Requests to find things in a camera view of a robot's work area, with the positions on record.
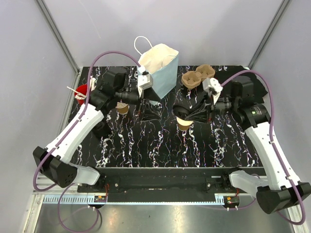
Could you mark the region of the single brown paper cup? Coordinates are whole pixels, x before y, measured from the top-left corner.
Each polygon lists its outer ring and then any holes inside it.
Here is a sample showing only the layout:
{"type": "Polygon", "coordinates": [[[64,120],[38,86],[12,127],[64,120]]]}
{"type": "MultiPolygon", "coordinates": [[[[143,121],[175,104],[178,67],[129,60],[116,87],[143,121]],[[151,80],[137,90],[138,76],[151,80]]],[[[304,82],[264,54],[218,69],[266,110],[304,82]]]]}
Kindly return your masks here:
{"type": "Polygon", "coordinates": [[[178,129],[181,131],[187,131],[190,126],[193,124],[193,121],[183,120],[179,117],[176,117],[178,129]]]}

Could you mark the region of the stack of pulp cup carriers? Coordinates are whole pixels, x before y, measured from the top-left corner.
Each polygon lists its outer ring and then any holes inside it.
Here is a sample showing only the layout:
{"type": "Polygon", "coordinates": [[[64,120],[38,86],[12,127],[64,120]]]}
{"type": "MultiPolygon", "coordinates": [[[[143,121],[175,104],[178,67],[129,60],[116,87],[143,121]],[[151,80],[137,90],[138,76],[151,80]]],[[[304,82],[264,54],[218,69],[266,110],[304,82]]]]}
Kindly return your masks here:
{"type": "Polygon", "coordinates": [[[195,71],[188,71],[182,75],[181,82],[188,89],[194,89],[206,78],[213,78],[215,70],[212,66],[204,64],[198,66],[195,71]]]}

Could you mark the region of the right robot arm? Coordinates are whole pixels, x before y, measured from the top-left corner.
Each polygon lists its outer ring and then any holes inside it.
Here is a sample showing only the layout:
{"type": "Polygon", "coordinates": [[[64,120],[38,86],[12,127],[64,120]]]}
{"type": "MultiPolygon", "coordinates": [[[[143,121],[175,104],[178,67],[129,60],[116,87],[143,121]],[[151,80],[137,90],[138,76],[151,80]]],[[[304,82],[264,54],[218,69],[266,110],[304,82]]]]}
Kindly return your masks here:
{"type": "Polygon", "coordinates": [[[254,97],[250,78],[238,76],[231,82],[231,93],[222,98],[223,87],[215,78],[202,82],[205,96],[199,106],[182,117],[187,121],[209,122],[213,114],[231,112],[254,145],[267,179],[261,180],[241,168],[233,168],[221,179],[225,192],[239,189],[255,197],[261,209],[271,214],[299,204],[311,193],[311,185],[301,182],[289,165],[277,141],[271,114],[254,97]]]}

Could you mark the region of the single black cup lid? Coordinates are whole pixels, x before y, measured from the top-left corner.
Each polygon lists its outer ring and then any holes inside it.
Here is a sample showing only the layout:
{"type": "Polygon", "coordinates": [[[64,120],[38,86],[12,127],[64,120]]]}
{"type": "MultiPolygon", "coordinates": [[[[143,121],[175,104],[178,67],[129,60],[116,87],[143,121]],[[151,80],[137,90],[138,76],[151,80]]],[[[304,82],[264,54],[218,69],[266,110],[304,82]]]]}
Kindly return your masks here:
{"type": "Polygon", "coordinates": [[[183,106],[180,106],[180,105],[175,105],[173,107],[173,113],[176,117],[178,117],[182,120],[187,118],[188,115],[190,114],[190,112],[187,108],[184,108],[183,106]]]}

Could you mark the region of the stack of paper cups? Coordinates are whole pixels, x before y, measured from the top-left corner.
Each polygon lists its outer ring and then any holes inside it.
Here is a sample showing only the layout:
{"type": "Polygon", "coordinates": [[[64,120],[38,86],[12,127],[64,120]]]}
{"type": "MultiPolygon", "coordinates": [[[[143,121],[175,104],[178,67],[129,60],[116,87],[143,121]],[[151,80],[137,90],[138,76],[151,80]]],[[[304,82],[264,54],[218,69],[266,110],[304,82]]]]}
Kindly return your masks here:
{"type": "Polygon", "coordinates": [[[125,115],[129,111],[129,105],[126,103],[118,102],[116,105],[117,112],[121,115],[125,115]]]}

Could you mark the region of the light blue paper bag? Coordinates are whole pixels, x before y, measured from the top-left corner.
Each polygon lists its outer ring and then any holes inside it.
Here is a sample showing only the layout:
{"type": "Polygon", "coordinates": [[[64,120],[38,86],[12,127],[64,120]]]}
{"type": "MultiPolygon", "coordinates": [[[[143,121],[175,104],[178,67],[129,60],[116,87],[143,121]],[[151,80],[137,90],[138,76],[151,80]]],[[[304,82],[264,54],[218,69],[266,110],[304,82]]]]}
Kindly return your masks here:
{"type": "Polygon", "coordinates": [[[176,86],[179,51],[160,43],[139,54],[138,75],[148,71],[153,78],[153,86],[144,90],[143,97],[156,105],[176,86]]]}

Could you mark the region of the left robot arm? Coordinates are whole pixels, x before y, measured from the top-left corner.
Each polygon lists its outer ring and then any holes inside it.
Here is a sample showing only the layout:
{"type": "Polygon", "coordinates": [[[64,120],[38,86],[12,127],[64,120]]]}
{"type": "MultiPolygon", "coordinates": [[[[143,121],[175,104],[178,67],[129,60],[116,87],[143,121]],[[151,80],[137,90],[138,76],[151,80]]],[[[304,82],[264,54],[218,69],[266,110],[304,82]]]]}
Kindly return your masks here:
{"type": "Polygon", "coordinates": [[[119,102],[135,105],[136,114],[141,121],[160,119],[160,115],[153,111],[150,104],[150,101],[160,100],[152,88],[153,78],[144,67],[138,70],[136,88],[126,85],[128,74],[122,67],[109,69],[97,81],[89,99],[84,102],[67,127],[45,148],[36,147],[33,151],[39,173],[61,188],[81,183],[87,184],[94,192],[104,189],[105,180],[100,177],[98,170],[89,166],[74,165],[70,161],[77,147],[90,132],[99,137],[111,133],[106,116],[119,102]]]}

